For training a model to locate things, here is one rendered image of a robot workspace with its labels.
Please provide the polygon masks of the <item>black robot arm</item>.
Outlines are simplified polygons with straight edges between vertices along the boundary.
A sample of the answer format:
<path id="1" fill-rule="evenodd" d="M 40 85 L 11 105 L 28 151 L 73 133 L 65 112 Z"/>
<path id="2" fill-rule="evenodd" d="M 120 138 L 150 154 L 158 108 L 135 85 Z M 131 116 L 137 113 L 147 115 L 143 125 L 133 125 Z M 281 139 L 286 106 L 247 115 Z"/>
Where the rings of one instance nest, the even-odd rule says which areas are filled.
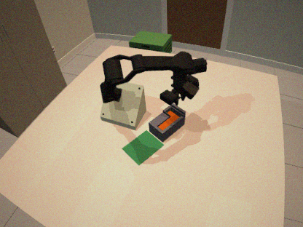
<path id="1" fill-rule="evenodd" d="M 131 60 L 133 69 L 124 78 L 120 60 Z M 124 56 L 116 55 L 107 58 L 103 62 L 105 81 L 101 83 L 101 94 L 103 103 L 111 101 L 119 102 L 121 88 L 118 85 L 128 83 L 136 74 L 144 71 L 172 71 L 176 79 L 184 79 L 187 75 L 206 72 L 207 62 L 204 58 L 192 59 L 188 52 L 180 51 L 175 56 L 142 56 L 142 54 Z M 192 99 L 199 91 L 199 82 L 188 82 L 180 85 L 179 94 L 184 94 Z"/>

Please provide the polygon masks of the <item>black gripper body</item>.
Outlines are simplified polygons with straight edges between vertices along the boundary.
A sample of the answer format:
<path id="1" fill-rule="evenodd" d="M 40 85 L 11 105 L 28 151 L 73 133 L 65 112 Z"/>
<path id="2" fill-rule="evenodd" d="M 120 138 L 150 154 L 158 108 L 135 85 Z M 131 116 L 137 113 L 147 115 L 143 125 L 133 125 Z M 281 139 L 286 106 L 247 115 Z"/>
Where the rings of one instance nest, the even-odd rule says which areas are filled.
<path id="1" fill-rule="evenodd" d="M 162 92 L 160 94 L 160 99 L 163 100 L 164 102 L 166 102 L 168 105 L 173 104 L 176 99 L 179 97 L 179 88 L 180 85 L 182 83 L 185 83 L 186 79 L 188 79 L 188 82 L 194 82 L 194 81 L 198 81 L 198 79 L 196 77 L 194 77 L 193 75 L 187 75 L 186 78 L 184 79 L 176 79 L 174 76 L 171 76 L 171 79 L 173 80 L 173 83 L 171 84 L 171 86 L 173 87 L 173 89 L 171 91 L 169 90 L 165 90 L 164 92 Z"/>

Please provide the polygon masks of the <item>orange l-shaped part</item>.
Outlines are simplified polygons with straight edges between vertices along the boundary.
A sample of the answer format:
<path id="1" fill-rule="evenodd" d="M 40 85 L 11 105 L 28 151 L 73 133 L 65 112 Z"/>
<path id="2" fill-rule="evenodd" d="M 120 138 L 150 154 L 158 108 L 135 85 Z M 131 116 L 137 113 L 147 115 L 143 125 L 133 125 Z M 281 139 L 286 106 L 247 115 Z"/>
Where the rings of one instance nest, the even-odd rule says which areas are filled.
<path id="1" fill-rule="evenodd" d="M 160 126 L 158 126 L 161 130 L 164 130 L 166 127 L 168 127 L 170 124 L 172 124 L 175 120 L 179 118 L 179 116 L 174 114 L 172 111 L 169 111 L 168 114 L 170 114 L 170 118 L 164 123 L 162 123 Z"/>

